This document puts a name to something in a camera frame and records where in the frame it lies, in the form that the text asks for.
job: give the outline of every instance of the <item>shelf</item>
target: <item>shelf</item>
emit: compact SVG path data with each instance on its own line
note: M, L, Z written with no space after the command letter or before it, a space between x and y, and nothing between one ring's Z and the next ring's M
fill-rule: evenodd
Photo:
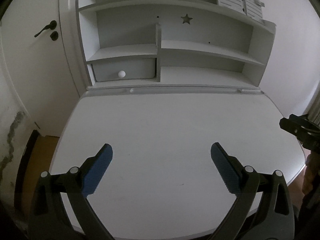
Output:
M178 5L191 8L198 8L218 14L228 16L230 18L239 20L241 22L247 23L252 26L256 26L267 30L270 33L276 32L276 25L269 24L266 21L266 25L259 23L258 21L251 19L250 17L243 15L233 9L222 7L209 2L199 1L199 0L107 0L100 3L89 4L87 6L78 9L79 12L82 11L99 11L108 8L123 7L129 5L144 5L144 4L165 4L165 5Z
M199 67L161 67L160 84L211 85L259 89L242 73Z
M128 86L155 86L160 83L156 78L153 79L127 79L127 80L114 80L114 81L104 81L96 82L93 86L87 87L87 90L104 89L104 88L121 88Z
M98 59L116 58L116 57L157 57L157 48L155 44L135 44L126 46L116 46L99 49L87 62Z
M250 57L247 53L227 49L210 44L192 42L192 41L168 41L162 40L161 49L176 49L186 52L196 52L200 54L212 55L217 57L224 57L229 59L238 60L245 63L250 63L258 66L265 66L263 63L258 62Z
M88 90L104 88L121 88L130 86L184 86L201 85L208 87L227 87L238 89L259 90L242 73L199 67L161 67L161 81L156 79L135 79L96 82Z

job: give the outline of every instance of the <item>door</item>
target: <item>door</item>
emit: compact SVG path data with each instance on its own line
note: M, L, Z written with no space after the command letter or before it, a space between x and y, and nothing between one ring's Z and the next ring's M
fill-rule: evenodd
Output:
M57 27L35 38L52 20ZM42 135L60 136L79 94L63 47L59 0L13 0L1 32L5 62L22 103Z

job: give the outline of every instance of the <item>black door handle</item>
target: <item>black door handle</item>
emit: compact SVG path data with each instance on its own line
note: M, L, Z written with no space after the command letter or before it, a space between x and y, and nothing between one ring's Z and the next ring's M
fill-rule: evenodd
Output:
M39 36L39 34L41 32L43 32L44 30L48 30L48 29L51 29L51 30L54 30L55 28L57 27L57 22L56 21L51 21L48 25L46 25L39 33L37 33L35 35L35 38Z

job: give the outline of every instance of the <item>star-shaped cutout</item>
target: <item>star-shaped cutout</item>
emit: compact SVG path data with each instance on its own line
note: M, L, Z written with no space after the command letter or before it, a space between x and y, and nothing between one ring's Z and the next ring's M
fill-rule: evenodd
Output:
M190 21L193 19L193 18L190 18L188 16L188 14L186 16L181 16L181 18L183 19L183 23L182 24L184 24L184 23L189 23L190 24Z

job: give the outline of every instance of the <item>desk surface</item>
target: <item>desk surface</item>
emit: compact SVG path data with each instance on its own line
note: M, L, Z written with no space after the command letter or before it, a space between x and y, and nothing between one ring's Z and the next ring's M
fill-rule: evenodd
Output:
M235 200L211 160L214 142L258 172L281 170L287 182L303 167L300 144L279 128L281 118L265 95L85 97L60 138L51 174L80 166L109 143L113 160L88 200L114 237L203 236ZM63 199L71 223L79 227Z

